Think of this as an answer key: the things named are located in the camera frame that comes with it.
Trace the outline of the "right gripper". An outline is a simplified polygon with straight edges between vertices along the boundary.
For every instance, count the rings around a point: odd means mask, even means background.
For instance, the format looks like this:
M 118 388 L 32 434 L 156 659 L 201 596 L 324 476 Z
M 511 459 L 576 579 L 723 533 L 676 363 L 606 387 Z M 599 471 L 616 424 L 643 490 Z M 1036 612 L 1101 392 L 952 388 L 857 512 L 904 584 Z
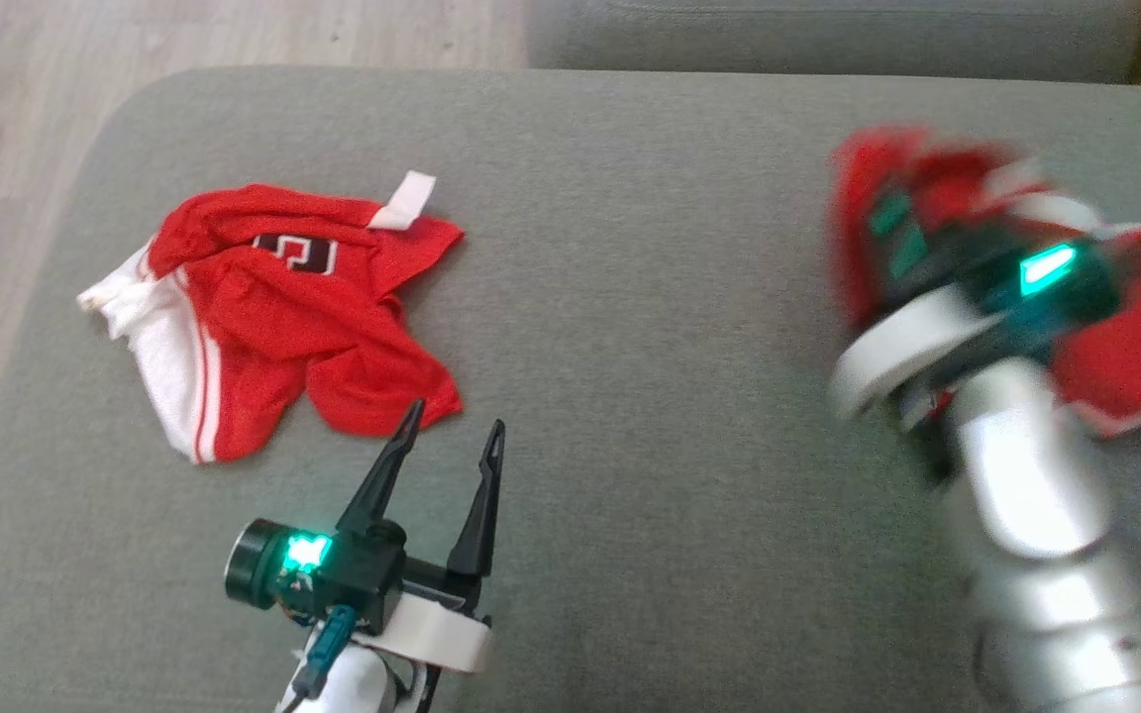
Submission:
M 852 418 L 1004 321 L 980 307 L 987 275 L 1005 264 L 1001 232 L 957 232 L 957 218 L 924 211 L 888 184 L 871 200 L 869 317 L 837 357 L 830 402 Z

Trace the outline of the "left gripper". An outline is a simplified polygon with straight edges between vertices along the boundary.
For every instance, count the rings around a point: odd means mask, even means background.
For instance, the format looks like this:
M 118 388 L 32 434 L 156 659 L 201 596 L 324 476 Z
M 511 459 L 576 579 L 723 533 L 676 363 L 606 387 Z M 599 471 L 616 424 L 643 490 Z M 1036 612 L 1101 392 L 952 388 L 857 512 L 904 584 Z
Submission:
M 383 520 L 400 465 L 415 447 L 424 410 L 424 400 L 413 402 L 408 407 L 337 520 L 337 532 L 363 536 L 371 525 Z M 448 569 L 424 560 L 408 560 L 398 603 L 380 635 L 363 635 L 364 646 L 466 675 L 482 673 L 487 667 L 492 627 L 487 619 L 475 618 L 474 613 L 484 580 L 492 573 L 504 441 L 505 424 L 497 419 L 482 452 L 480 483 L 456 545 L 450 551 Z

